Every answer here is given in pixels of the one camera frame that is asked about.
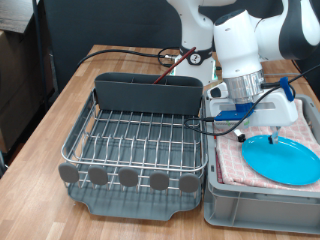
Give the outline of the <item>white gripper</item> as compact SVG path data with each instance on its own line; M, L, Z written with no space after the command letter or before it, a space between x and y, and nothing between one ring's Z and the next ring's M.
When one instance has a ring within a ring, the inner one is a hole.
M252 102L243 104L235 104L230 98L211 99L209 111L214 118L214 126L217 129L272 127L268 142L277 144L280 127L290 126L298 119L296 105L281 91L266 95L260 102L258 99L256 96Z

